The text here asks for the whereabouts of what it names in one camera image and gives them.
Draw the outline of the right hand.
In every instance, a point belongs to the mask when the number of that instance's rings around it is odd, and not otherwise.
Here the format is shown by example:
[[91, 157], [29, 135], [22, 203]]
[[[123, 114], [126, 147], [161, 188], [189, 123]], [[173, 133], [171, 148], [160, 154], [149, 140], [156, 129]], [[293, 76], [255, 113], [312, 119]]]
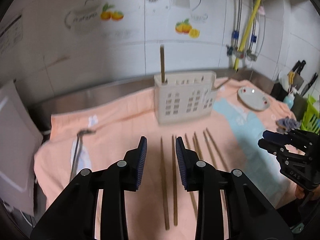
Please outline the right hand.
[[295, 189], [295, 197], [297, 199], [303, 199], [305, 197], [305, 191], [302, 187], [300, 187], [299, 185], [296, 185], [296, 189]]

